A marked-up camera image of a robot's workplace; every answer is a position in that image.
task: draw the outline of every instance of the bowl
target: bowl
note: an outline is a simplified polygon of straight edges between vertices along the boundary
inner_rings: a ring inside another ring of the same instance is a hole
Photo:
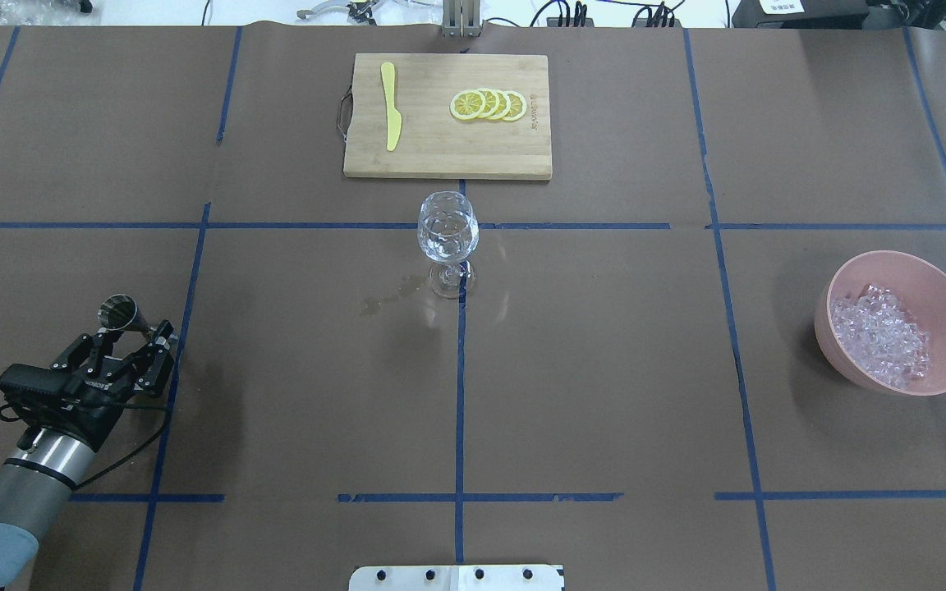
[[[907,389],[889,386],[856,365],[838,343],[830,318],[830,302],[836,298],[859,298],[864,287],[875,284],[891,289],[904,311],[930,333],[930,371],[908,382]],[[874,390],[910,396],[936,396],[946,392],[946,273],[934,265],[896,250],[872,250],[849,259],[834,274],[815,308],[815,339],[823,355],[853,384]]]

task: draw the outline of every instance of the wooden cutting board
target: wooden cutting board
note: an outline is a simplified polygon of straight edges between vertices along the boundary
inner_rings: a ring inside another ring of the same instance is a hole
[[[404,116],[394,151],[386,150],[387,61],[397,67],[397,110]],[[514,122],[451,116],[451,97],[485,86],[523,94],[528,112]],[[394,179],[548,180],[553,147],[547,57],[357,53],[344,171]]]

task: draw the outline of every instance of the clear liquid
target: clear liquid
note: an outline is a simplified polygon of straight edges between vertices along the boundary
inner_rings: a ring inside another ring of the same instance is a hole
[[[418,223],[418,244],[442,265],[465,261],[480,240],[476,217],[463,212],[428,212]]]

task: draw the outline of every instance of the metal jigger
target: metal jigger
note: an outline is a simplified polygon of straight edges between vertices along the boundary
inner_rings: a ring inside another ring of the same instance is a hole
[[[114,332],[132,330],[144,334],[145,339],[151,334],[148,322],[138,310],[138,303],[125,293],[116,293],[105,300],[97,310],[97,319],[101,326]]]

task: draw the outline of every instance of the knife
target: knife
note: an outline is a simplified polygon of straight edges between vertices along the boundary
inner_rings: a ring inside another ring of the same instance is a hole
[[[404,117],[397,111],[397,67],[393,62],[382,64],[382,86],[386,89],[386,149],[397,149],[401,139],[401,124]]]

